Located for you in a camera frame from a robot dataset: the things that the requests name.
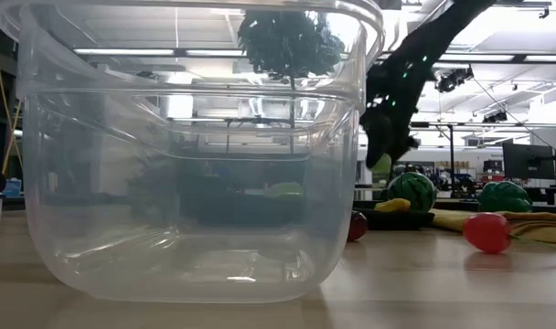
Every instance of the container rim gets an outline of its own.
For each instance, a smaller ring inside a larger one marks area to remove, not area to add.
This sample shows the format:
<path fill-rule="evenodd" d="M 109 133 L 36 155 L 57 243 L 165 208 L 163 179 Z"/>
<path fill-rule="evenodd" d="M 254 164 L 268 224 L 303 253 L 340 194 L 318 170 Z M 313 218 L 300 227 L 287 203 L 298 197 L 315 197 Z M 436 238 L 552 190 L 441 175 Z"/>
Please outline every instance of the container rim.
<path fill-rule="evenodd" d="M 374 29 L 377 36 L 366 58 L 370 68 L 384 47 L 385 30 L 380 7 L 371 0 L 0 0 L 0 29 L 18 42 L 21 19 L 19 7 L 23 5 L 121 5 L 121 6 L 183 6 L 228 8 L 246 10 L 314 10 L 352 16 Z"/>

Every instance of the green plastic fruit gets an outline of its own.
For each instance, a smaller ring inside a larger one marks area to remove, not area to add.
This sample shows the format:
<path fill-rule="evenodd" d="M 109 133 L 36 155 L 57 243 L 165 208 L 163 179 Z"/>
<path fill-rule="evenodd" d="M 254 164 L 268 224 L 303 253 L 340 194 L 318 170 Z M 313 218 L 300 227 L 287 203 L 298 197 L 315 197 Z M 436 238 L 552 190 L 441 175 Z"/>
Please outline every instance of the green plastic fruit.
<path fill-rule="evenodd" d="M 378 160 L 376 165 L 371 168 L 371 172 L 374 174 L 388 174 L 391 168 L 391 158 L 388 154 L 384 154 Z"/>
<path fill-rule="evenodd" d="M 528 193 L 511 182 L 501 182 L 499 184 L 489 184 L 477 197 L 480 212 L 532 212 L 532 200 Z"/>
<path fill-rule="evenodd" d="M 483 190 L 481 190 L 481 192 L 479 192 L 479 195 L 477 195 L 477 200 L 479 202 L 481 202 L 481 200 L 484 200 L 488 196 L 491 196 L 491 194 L 494 191 L 494 189 L 496 188 L 496 186 L 497 186 L 496 182 L 487 183 L 485 186 L 483 186 Z"/>
<path fill-rule="evenodd" d="M 302 197 L 305 190 L 295 182 L 278 183 L 270 186 L 265 192 L 266 197 Z"/>
<path fill-rule="evenodd" d="M 436 188 L 425 175 L 404 173 L 390 183 L 388 199 L 394 198 L 410 201 L 410 210 L 429 211 L 436 201 Z"/>
<path fill-rule="evenodd" d="M 532 204 L 528 200 L 506 197 L 499 198 L 489 196 L 483 202 L 479 202 L 479 212 L 509 211 L 516 213 L 532 212 Z"/>

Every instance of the table surface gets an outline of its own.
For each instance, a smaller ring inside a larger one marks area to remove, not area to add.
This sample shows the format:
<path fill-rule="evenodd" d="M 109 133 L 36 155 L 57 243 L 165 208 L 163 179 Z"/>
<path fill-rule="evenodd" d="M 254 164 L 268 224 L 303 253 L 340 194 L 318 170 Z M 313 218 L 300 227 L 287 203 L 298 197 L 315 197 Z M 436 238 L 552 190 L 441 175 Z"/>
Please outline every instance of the table surface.
<path fill-rule="evenodd" d="M 57 281 L 24 214 L 0 222 L 0 329 L 556 328 L 556 250 L 476 252 L 442 231 L 370 232 L 320 288 L 268 304 L 97 300 Z"/>

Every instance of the red toy apple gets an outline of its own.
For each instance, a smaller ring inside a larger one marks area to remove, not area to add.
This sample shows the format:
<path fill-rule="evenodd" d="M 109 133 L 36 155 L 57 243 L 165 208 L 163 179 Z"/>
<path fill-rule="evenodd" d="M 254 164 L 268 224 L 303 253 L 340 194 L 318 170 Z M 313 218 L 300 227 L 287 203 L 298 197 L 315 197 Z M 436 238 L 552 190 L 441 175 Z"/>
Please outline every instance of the red toy apple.
<path fill-rule="evenodd" d="M 360 239 L 368 232 L 368 220 L 362 213 L 358 211 L 351 212 L 351 220 L 349 221 L 349 232 L 347 234 L 347 242 Z"/>
<path fill-rule="evenodd" d="M 491 254 L 498 254 L 509 247 L 509 232 L 508 220 L 499 214 L 475 214 L 463 225 L 463 235 L 467 241 Z"/>

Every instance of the plastic watermelon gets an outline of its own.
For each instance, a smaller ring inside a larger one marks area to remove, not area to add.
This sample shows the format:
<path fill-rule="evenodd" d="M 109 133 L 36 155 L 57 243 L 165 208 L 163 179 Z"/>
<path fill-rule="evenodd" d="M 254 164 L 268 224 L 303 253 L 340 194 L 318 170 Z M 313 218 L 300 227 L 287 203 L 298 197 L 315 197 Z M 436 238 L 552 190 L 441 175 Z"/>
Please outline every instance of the plastic watermelon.
<path fill-rule="evenodd" d="M 487 184 L 477 196 L 480 212 L 531 212 L 532 200 L 528 193 L 512 182 Z"/>
<path fill-rule="evenodd" d="M 429 211 L 436 201 L 436 188 L 425 175 L 404 173 L 390 183 L 388 199 L 394 198 L 410 201 L 410 210 Z"/>

